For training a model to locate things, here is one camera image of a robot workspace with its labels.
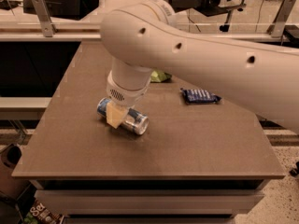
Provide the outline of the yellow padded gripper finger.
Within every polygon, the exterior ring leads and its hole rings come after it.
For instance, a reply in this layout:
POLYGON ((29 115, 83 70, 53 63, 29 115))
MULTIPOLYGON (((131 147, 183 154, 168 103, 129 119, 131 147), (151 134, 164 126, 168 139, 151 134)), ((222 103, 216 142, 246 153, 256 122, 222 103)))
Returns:
POLYGON ((124 121, 128 108, 113 102, 107 104, 107 123, 117 129, 124 121))

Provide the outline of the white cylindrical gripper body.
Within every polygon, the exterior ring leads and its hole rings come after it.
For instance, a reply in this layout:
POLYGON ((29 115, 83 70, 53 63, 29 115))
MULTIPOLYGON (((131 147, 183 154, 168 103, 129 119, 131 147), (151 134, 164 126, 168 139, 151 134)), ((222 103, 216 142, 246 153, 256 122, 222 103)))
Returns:
POLYGON ((149 84, 148 74, 129 77, 125 79, 125 84, 121 85, 110 72, 107 77, 107 96, 117 105, 132 107, 144 96, 149 84))

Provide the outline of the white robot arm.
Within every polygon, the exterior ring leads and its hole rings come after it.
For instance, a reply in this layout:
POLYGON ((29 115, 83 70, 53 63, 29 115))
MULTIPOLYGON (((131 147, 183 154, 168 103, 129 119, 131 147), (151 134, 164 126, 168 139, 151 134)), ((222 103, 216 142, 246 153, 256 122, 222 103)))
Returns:
POLYGON ((164 0, 106 14, 100 33, 114 58, 107 93, 116 104, 135 105, 151 70, 160 69, 299 133, 297 49, 190 34, 174 24, 164 0))

